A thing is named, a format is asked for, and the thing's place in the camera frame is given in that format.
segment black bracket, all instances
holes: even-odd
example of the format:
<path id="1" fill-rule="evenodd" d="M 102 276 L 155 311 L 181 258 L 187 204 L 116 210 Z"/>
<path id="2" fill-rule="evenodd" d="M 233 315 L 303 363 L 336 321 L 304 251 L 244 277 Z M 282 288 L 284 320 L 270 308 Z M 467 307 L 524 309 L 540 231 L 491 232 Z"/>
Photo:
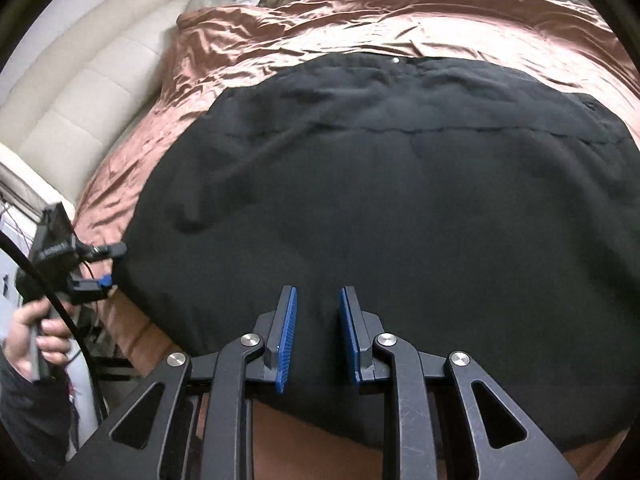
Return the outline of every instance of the black bracket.
<path id="1" fill-rule="evenodd" d="M 78 266 L 83 262 L 118 259 L 126 252 L 127 246 L 123 242 L 101 246 L 82 243 L 76 237 L 64 206 L 57 203 L 42 211 L 29 251 L 29 260 L 57 296 L 72 304 L 81 304 L 106 299 L 112 284 L 110 276 L 100 280 L 86 280 L 74 275 L 79 272 Z M 38 283 L 22 269 L 18 269 L 15 275 L 15 287 L 24 303 L 38 300 L 44 294 Z M 48 317 L 56 316 L 52 307 Z M 52 375 L 49 364 L 36 346 L 35 339 L 38 335 L 41 335 L 40 330 L 36 326 L 31 327 L 30 359 L 34 381 L 46 380 Z"/>
<path id="2" fill-rule="evenodd" d="M 296 289 L 285 286 L 274 312 L 220 352 L 175 352 L 108 416 L 58 480 L 252 480 L 254 393 L 287 383 Z M 202 440 L 202 395 L 209 394 Z"/>
<path id="3" fill-rule="evenodd" d="M 384 480 L 437 480 L 437 412 L 449 480 L 577 480 L 553 443 L 464 352 L 418 352 L 340 292 L 350 370 L 361 394 L 385 394 Z M 428 391 L 434 393 L 435 406 Z"/>

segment upholstered headboard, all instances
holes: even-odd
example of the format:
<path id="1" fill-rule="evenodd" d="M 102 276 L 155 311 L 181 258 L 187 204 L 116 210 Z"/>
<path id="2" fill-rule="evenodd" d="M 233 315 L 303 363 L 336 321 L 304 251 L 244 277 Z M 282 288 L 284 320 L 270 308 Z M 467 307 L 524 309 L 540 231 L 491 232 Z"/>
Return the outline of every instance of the upholstered headboard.
<path id="1" fill-rule="evenodd" d="M 19 76 L 14 60 L 0 75 L 5 86 L 16 80 L 0 108 L 0 182 L 35 210 L 63 200 L 70 214 L 104 155 L 158 91 L 162 53 L 188 2 L 65 0 L 66 8 L 74 1 L 90 8 L 33 60 L 23 59 Z M 49 6 L 40 27 L 42 20 L 64 23 L 56 15 L 64 10 Z M 14 55 L 29 58 L 38 46 L 33 36 Z"/>

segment metal pivot bolt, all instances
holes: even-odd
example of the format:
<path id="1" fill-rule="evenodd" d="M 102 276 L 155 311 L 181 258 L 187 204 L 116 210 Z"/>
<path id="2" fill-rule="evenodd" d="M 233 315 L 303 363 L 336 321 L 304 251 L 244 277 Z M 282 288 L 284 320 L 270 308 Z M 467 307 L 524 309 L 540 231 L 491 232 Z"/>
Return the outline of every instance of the metal pivot bolt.
<path id="1" fill-rule="evenodd" d="M 240 342 L 244 346 L 256 346 L 260 342 L 260 336 L 253 333 L 244 334 L 240 338 Z"/>
<path id="2" fill-rule="evenodd" d="M 471 359 L 464 352 L 453 352 L 451 354 L 451 362 L 457 366 L 467 366 Z"/>
<path id="3" fill-rule="evenodd" d="M 187 358 L 180 352 L 174 352 L 166 359 L 169 366 L 182 366 Z"/>
<path id="4" fill-rule="evenodd" d="M 380 334 L 376 340 L 378 341 L 378 344 L 382 346 L 393 346 L 398 342 L 398 338 L 396 336 L 387 332 Z"/>

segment black fabric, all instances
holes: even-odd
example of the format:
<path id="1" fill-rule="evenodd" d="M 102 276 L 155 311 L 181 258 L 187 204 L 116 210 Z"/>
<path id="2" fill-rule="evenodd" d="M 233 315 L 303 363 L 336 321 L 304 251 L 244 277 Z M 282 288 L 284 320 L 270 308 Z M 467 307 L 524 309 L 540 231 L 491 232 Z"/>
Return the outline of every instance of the black fabric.
<path id="1" fill-rule="evenodd" d="M 2 452 L 11 451 L 0 468 L 2 478 L 58 476 L 65 465 L 70 421 L 66 380 L 30 383 L 0 352 L 0 442 Z M 5 467 L 20 476 L 4 476 Z"/>
<path id="2" fill-rule="evenodd" d="M 418 350 L 469 352 L 566 449 L 639 393 L 640 156 L 596 99 L 486 62 L 319 57 L 228 89 L 168 150 L 114 278 L 175 342 L 217 351 L 299 291 L 272 402 L 366 444 L 338 290 Z"/>

